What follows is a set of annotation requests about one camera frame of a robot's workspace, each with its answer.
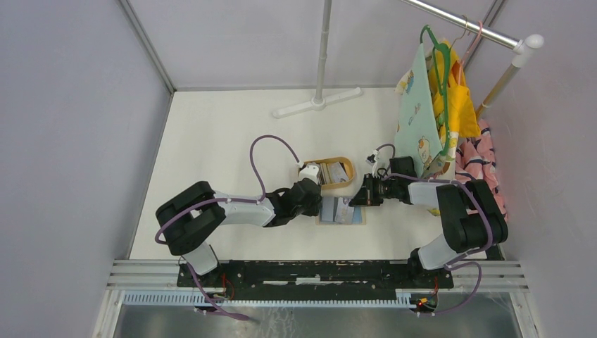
folded cloth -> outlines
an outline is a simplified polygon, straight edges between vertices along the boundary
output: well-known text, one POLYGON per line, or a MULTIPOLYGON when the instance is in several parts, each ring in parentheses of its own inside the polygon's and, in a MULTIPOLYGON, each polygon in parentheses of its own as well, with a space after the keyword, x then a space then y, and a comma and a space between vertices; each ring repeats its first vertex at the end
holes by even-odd
POLYGON ((494 194, 496 203, 504 219, 508 220, 504 200, 499 192, 499 183, 496 177, 496 156, 494 143, 491 141, 489 125, 485 120, 479 120, 481 128, 480 137, 465 139, 456 149, 455 179, 464 183, 470 180, 484 180, 494 194))

white table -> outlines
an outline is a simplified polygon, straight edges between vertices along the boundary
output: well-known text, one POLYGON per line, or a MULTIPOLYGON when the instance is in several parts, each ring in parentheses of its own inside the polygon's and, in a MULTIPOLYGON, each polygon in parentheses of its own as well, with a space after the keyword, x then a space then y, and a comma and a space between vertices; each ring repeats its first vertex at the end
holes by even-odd
MULTIPOLYGON (((206 180, 227 194, 259 195, 249 146, 262 134, 285 139, 302 161, 350 158, 357 172, 352 184, 323 194, 354 195, 363 173, 371 168, 365 157, 380 144, 393 142, 400 103, 391 88, 364 90, 357 99, 281 120, 274 119, 271 111, 305 101, 313 90, 177 92, 130 258, 172 258, 166 246, 153 240, 159 229, 155 212, 197 181, 206 180)), ((257 144, 255 162, 268 192, 296 181, 294 159, 276 140, 257 144)), ((367 208, 366 220, 366 225, 316 225, 315 218, 299 216, 286 226, 269 229, 223 225, 207 242, 224 260, 406 259, 441 233, 439 218, 396 200, 367 208)))

yellow object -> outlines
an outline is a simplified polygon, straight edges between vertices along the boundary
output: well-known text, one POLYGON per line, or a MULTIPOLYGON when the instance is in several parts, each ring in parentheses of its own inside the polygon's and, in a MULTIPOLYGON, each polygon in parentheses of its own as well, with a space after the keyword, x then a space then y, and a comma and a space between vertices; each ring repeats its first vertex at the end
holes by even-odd
MULTIPOLYGON (((441 53, 435 53, 437 61, 437 70, 440 81, 444 80, 444 56, 441 53)), ((461 70, 458 54, 452 49, 450 54, 450 73, 448 76, 448 105, 449 105, 449 125, 451 132, 457 132, 460 137, 476 137, 481 135, 481 130, 477 124, 475 108, 470 98, 470 90, 466 84, 464 72, 461 70)), ((429 71, 429 88, 432 93, 433 112, 440 139, 445 142, 446 127, 444 126, 444 101, 437 87, 437 76, 432 68, 429 71)))

white pipe connector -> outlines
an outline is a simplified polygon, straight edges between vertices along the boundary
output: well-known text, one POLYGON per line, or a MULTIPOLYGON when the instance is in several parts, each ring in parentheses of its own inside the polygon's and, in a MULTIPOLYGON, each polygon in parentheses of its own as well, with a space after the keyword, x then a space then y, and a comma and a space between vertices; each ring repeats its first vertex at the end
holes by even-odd
POLYGON ((517 55, 512 59, 512 65, 516 68, 522 68, 533 56, 533 53, 543 46, 544 42, 545 39, 539 34, 533 34, 524 41, 521 40, 518 46, 513 49, 517 55))

gray wall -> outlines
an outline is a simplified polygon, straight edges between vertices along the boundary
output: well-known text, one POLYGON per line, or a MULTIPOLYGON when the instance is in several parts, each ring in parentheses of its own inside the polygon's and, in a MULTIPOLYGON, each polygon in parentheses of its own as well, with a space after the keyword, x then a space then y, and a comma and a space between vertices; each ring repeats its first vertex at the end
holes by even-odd
POLYGON ((114 0, 0 4, 0 335, 87 337, 168 95, 114 0))
MULTIPOLYGON (((496 27, 545 47, 488 112, 520 259, 545 337, 595 337, 597 30, 594 0, 509 1, 496 27)), ((468 80, 476 102, 512 54, 486 43, 468 80)))
MULTIPOLYGON (((433 2, 469 18, 482 18, 491 4, 433 2)), ((323 0, 131 3, 177 87, 315 86, 323 0)), ((426 23, 438 38, 462 32, 398 0, 334 0, 326 84, 395 85, 426 23)))

